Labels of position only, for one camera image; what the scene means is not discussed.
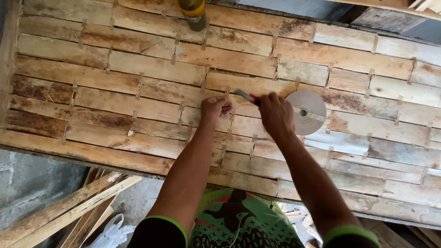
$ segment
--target bottle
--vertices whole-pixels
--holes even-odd
[[[177,0],[182,14],[187,20],[191,30],[201,31],[205,28],[205,3],[204,0]]]

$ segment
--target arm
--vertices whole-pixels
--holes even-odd
[[[168,172],[159,196],[147,216],[162,215],[171,218],[189,236],[207,184],[214,128],[219,116],[226,115],[231,110],[231,103],[223,97],[202,101],[199,127]]]
[[[361,226],[338,189],[295,135],[291,104],[276,93],[262,96],[262,123],[286,159],[295,188],[324,237],[340,225]]]

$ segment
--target workbench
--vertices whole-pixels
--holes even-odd
[[[299,138],[349,208],[441,228],[441,47],[212,4],[201,32],[175,1],[20,9],[6,32],[18,40],[1,75],[2,148],[164,177],[198,128],[200,102],[226,96],[235,112],[216,127],[208,182],[299,202],[257,107],[233,92],[311,90],[326,121]]]

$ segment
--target white plastic bag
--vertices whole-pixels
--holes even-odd
[[[114,222],[121,217],[121,221],[118,224]],[[90,246],[86,248],[116,248],[119,244],[127,241],[127,234],[135,231],[136,226],[125,225],[123,227],[124,215],[117,214],[113,217],[104,228],[101,233]]]

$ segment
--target person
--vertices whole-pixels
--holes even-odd
[[[303,247],[276,203],[239,189],[205,190],[215,126],[231,110],[231,102],[223,97],[202,101],[199,127],[171,167],[147,217],[136,227],[129,248]],[[323,247],[380,247],[295,135],[291,104],[270,93],[262,96],[259,110],[323,237]]]

